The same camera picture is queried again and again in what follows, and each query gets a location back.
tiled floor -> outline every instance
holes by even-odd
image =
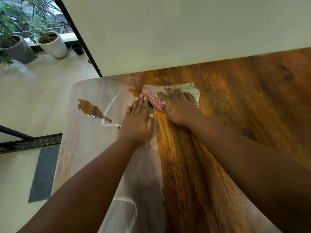
[[[0,155],[0,232],[15,233],[46,200],[28,203],[40,149]]]
[[[45,52],[28,64],[0,65],[0,125],[38,137],[63,132],[75,82],[97,78],[86,54],[63,59]]]

wooden tabletop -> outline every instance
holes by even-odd
[[[194,82],[202,113],[311,168],[310,75],[307,48],[77,82],[53,192],[116,140],[144,84]],[[115,126],[82,113],[78,99]],[[156,117],[154,137],[133,155],[100,232],[279,232],[196,137]]]

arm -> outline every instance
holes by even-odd
[[[187,126],[245,195],[283,232],[311,231],[311,171],[204,116],[192,95],[167,89],[169,120]]]
[[[116,142],[70,178],[19,230],[97,233],[134,151],[152,135],[148,102],[129,106]]]

checkered cloth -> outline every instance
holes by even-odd
[[[196,100],[196,105],[199,108],[200,103],[200,91],[194,87],[193,83],[186,83],[181,85],[169,86],[172,89],[180,88],[183,92],[189,92],[194,96]],[[158,92],[163,92],[168,95],[164,86],[152,86],[152,85],[144,85],[142,88],[142,95],[147,97],[149,102],[153,105],[154,108],[164,112],[162,100],[158,96]]]

hand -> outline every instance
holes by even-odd
[[[188,127],[191,120],[201,114],[193,95],[188,92],[184,93],[181,89],[173,90],[169,87],[165,87],[165,89],[168,96],[163,92],[158,92],[158,95],[162,99],[167,118],[177,125]]]
[[[153,116],[148,115],[147,98],[137,97],[126,111],[118,139],[130,138],[139,144],[149,141],[153,132]]]

